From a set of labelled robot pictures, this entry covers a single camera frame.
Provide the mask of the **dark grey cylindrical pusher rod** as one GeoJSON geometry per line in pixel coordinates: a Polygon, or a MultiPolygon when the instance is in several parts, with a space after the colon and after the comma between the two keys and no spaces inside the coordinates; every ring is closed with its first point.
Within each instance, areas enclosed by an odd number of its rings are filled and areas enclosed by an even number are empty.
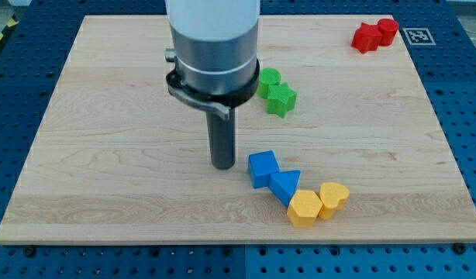
{"type": "Polygon", "coordinates": [[[206,120],[212,165],[219,170],[230,169],[236,159],[235,111],[230,110],[228,120],[208,112],[206,120]]]}

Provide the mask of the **black clamp ring with lever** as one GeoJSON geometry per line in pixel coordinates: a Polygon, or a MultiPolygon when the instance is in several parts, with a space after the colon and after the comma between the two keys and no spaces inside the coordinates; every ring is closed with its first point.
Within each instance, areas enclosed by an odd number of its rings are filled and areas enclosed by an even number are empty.
{"type": "Polygon", "coordinates": [[[259,75],[260,62],[256,59],[253,77],[243,87],[224,95],[211,95],[183,84],[176,69],[169,72],[165,80],[169,94],[180,102],[194,109],[217,115],[227,121],[230,119],[232,109],[244,104],[254,96],[258,87],[259,75]]]}

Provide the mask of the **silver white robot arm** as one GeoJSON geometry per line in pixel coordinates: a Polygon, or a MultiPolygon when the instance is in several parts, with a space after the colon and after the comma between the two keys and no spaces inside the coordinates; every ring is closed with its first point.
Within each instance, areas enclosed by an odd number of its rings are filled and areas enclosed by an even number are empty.
{"type": "Polygon", "coordinates": [[[257,91],[258,0],[166,0],[170,95],[206,114],[213,167],[235,164],[235,109],[257,91]]]}

